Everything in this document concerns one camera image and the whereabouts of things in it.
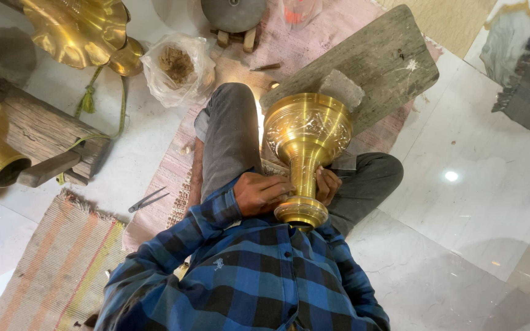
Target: plastic bag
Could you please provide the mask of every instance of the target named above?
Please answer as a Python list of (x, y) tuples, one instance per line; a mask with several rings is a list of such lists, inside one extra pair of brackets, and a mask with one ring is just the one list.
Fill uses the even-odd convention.
[[(183, 84), (175, 83), (159, 67), (159, 56), (165, 47), (176, 48), (190, 56), (193, 72)], [(214, 88), (216, 64), (205, 53), (205, 38), (176, 33), (163, 36), (140, 58), (151, 94), (166, 107), (203, 104)]]
[(288, 30), (301, 30), (322, 11), (322, 0), (279, 0), (283, 25)]

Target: wooden stand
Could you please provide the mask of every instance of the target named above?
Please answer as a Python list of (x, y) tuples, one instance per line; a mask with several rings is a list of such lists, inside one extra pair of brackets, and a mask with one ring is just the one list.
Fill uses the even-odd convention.
[[(0, 103), (10, 122), (8, 144), (28, 156), (33, 166), (64, 154), (80, 138), (104, 134), (3, 80), (0, 80)], [(74, 158), (67, 159), (70, 160), (67, 162), (69, 167), (75, 165), (65, 172), (65, 180), (86, 185), (99, 170), (108, 146), (109, 139), (92, 138), (73, 147), (71, 151), (78, 153), (81, 158), (76, 164)], [(62, 172), (58, 171), (63, 168), (62, 165), (58, 161), (53, 163), (53, 168)], [(50, 171), (53, 169), (47, 167), (47, 172)]]
[(222, 48), (227, 48), (232, 41), (242, 42), (243, 51), (245, 53), (252, 53), (255, 48), (255, 38), (257, 36), (257, 27), (239, 33), (230, 33), (222, 30), (210, 30), (211, 33), (217, 34), (217, 44)]

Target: gray jeans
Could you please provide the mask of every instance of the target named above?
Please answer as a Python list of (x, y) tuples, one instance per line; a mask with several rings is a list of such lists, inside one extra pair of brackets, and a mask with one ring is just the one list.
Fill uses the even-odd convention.
[[(248, 86), (218, 87), (196, 118), (195, 131), (204, 142), (202, 201), (252, 167), (263, 173), (257, 109)], [(389, 154), (358, 155), (355, 173), (342, 178), (343, 185), (328, 206), (333, 226), (347, 236), (398, 187), (403, 174), (400, 161)]]

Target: blue plaid shirt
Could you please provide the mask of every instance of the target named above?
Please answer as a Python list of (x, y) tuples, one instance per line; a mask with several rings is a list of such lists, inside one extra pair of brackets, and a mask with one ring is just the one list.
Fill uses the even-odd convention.
[(226, 229), (241, 220), (237, 179), (112, 272), (96, 330), (390, 329), (330, 220), (303, 233), (269, 214)]

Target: brown powder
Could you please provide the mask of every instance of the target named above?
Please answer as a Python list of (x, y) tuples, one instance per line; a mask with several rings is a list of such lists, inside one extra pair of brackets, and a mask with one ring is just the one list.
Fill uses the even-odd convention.
[(193, 63), (190, 56), (183, 53), (180, 49), (165, 47), (158, 57), (159, 67), (165, 72), (176, 84), (187, 82), (187, 76), (193, 72)]

